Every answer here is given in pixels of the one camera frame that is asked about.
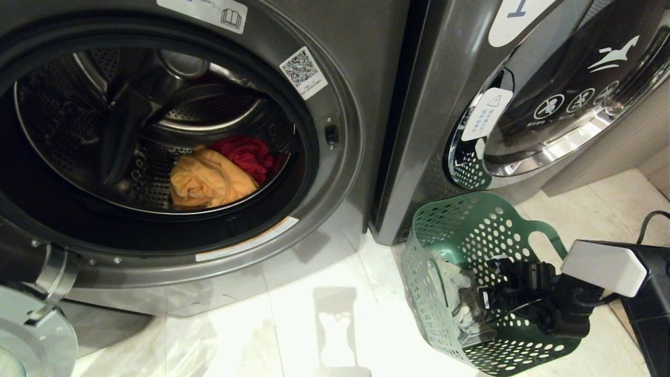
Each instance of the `laundry room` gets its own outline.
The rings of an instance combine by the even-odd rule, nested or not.
[[[670,376],[666,0],[0,0],[0,376]]]

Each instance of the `plastic basket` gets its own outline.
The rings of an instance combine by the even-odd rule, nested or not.
[[[435,255],[474,272],[480,286],[494,285],[502,276],[486,266],[493,256],[538,261],[528,243],[531,233],[544,233],[565,258],[567,252],[556,230],[541,221],[519,216],[503,198],[490,193],[470,193],[429,203],[414,215],[401,267],[428,342],[445,354],[494,376],[512,376],[574,351],[579,339],[545,335],[528,320],[514,314],[491,324],[494,340],[463,349],[452,321],[452,307],[445,305]],[[499,311],[495,317],[502,315]]]

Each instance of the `washing machine door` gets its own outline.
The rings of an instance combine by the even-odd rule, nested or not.
[[[71,375],[77,338],[58,308],[2,285],[0,302],[0,376]]]
[[[669,24],[664,0],[564,1],[464,111],[445,171],[464,188],[493,189],[579,150],[665,80]]]

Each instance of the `gray cloth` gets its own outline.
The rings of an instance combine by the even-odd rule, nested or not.
[[[494,339],[496,331],[484,321],[484,310],[479,305],[474,273],[445,262],[439,254],[435,257],[444,281],[447,307],[452,308],[454,326],[459,331],[460,345],[468,347]]]

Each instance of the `red cloth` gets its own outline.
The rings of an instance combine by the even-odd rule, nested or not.
[[[275,163],[270,149],[262,140],[246,135],[233,135],[209,146],[226,156],[240,169],[249,174],[258,184],[267,180],[267,173]]]

